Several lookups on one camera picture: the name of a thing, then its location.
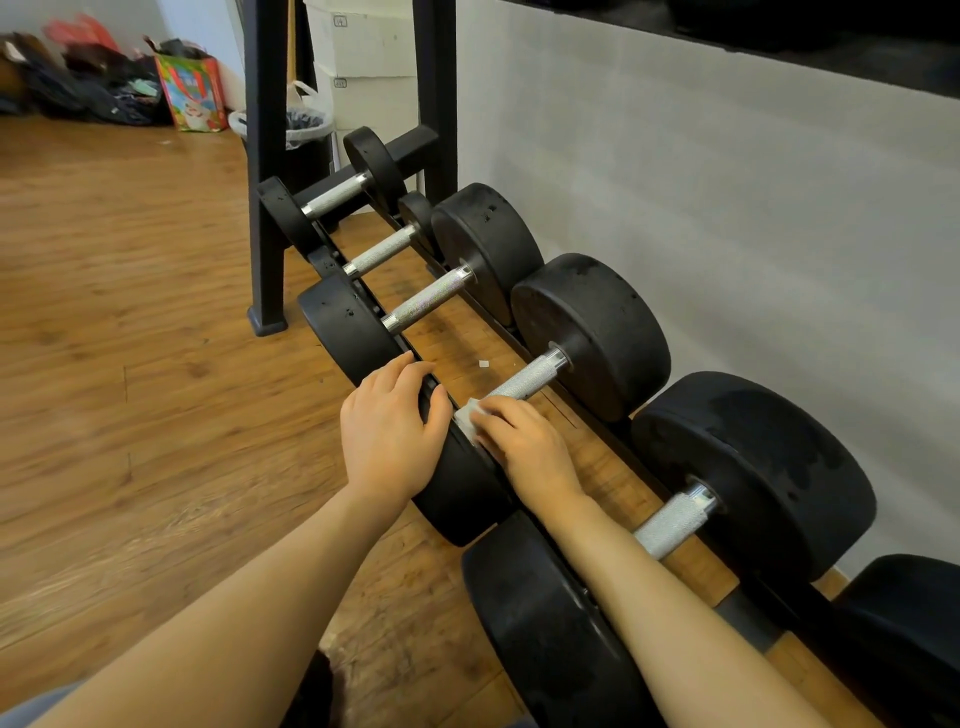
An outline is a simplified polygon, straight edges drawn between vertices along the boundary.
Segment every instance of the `red bag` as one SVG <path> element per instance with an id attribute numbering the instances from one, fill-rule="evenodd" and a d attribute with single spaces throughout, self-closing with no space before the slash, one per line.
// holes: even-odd
<path id="1" fill-rule="evenodd" d="M 99 43 L 111 51 L 120 53 L 120 48 L 109 31 L 95 17 L 82 12 L 77 13 L 73 23 L 65 20 L 51 20 L 43 26 L 43 34 L 60 45 Z"/>

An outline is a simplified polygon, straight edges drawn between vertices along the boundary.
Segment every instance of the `chrome dumbbell handle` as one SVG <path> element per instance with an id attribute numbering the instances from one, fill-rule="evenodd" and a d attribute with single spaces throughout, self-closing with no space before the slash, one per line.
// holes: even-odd
<path id="1" fill-rule="evenodd" d="M 527 364 L 515 375 L 488 394 L 488 397 L 512 397 L 528 400 L 557 378 L 560 370 L 570 363 L 566 354 L 556 345 Z"/>
<path id="2" fill-rule="evenodd" d="M 350 280 L 365 276 L 381 263 L 385 263 L 400 251 L 408 248 L 417 236 L 417 226 L 407 225 L 390 237 L 386 237 L 372 248 L 367 249 L 344 266 L 344 273 Z"/>
<path id="3" fill-rule="evenodd" d="M 419 293 L 397 306 L 381 321 L 390 333 L 400 333 L 415 324 L 444 301 L 448 301 L 476 280 L 472 269 L 464 264 L 440 276 Z"/>
<path id="4" fill-rule="evenodd" d="M 659 561 L 695 534 L 718 504 L 710 488 L 694 480 L 634 531 L 634 538 Z"/>
<path id="5" fill-rule="evenodd" d="M 348 180 L 340 182 L 336 187 L 332 187 L 313 198 L 300 208 L 300 212 L 306 215 L 308 219 L 316 220 L 334 207 L 342 205 L 347 200 L 352 200 L 356 195 L 367 189 L 372 181 L 373 176 L 369 171 L 355 174 Z"/>

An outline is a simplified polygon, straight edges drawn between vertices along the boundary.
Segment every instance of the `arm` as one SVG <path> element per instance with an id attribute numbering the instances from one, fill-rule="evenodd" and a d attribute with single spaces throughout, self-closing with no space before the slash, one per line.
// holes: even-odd
<path id="1" fill-rule="evenodd" d="M 584 494 L 563 438 L 525 401 L 472 419 L 517 495 L 587 583 L 671 728 L 825 728 L 789 683 Z"/>
<path id="2" fill-rule="evenodd" d="M 36 728 L 275 728 L 354 574 L 436 467 L 451 416 L 408 353 L 344 402 L 348 484 L 323 508 L 102 669 Z"/>

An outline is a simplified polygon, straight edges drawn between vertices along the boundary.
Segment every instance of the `wooden floor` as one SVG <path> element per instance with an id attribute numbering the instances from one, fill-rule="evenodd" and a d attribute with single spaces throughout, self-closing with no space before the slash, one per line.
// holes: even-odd
<path id="1" fill-rule="evenodd" d="M 251 334 L 235 137 L 0 118 L 0 164 L 2 711 L 91 674 L 330 498 L 351 387 L 295 304 L 288 331 Z M 387 232 L 373 215 L 342 228 L 348 255 Z M 287 263 L 293 302 L 316 276 Z M 391 307 L 430 278 L 406 252 L 367 280 Z M 521 363 L 459 300 L 408 333 L 460 402 Z M 552 393 L 532 401 L 608 513 L 634 528 L 659 506 Z M 710 603 L 735 585 L 695 539 L 667 564 Z M 413 507 L 323 647 L 348 726 L 500 728 L 521 713 L 459 549 Z M 834 725 L 876 725 L 791 636 L 770 659 Z"/>

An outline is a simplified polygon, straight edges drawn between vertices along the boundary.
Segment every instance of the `left hand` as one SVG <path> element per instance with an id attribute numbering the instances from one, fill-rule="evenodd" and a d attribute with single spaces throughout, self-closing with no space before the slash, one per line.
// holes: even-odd
<path id="1" fill-rule="evenodd" d="M 433 363 L 406 352 L 360 383 L 340 409 L 340 430 L 350 488 L 383 503 L 394 520 L 426 486 L 437 467 L 453 416 L 441 384 L 430 398 L 427 422 L 418 394 Z"/>

